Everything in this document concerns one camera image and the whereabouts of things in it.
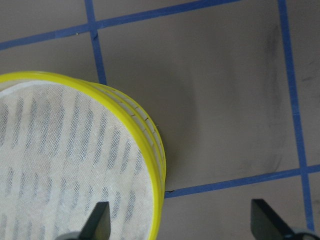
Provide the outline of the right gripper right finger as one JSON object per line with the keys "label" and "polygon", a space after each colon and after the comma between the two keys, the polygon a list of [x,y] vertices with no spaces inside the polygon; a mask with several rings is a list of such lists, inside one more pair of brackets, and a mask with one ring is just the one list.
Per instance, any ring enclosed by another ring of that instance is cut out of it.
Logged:
{"label": "right gripper right finger", "polygon": [[256,240],[318,240],[315,232],[291,228],[264,199],[252,199],[250,230]]}

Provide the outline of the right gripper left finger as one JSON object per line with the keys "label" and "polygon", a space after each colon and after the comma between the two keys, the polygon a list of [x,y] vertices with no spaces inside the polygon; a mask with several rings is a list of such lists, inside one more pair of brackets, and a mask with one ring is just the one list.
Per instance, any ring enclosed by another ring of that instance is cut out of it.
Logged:
{"label": "right gripper left finger", "polygon": [[81,231],[69,232],[56,237],[56,240],[109,240],[111,236],[110,204],[98,202]]}

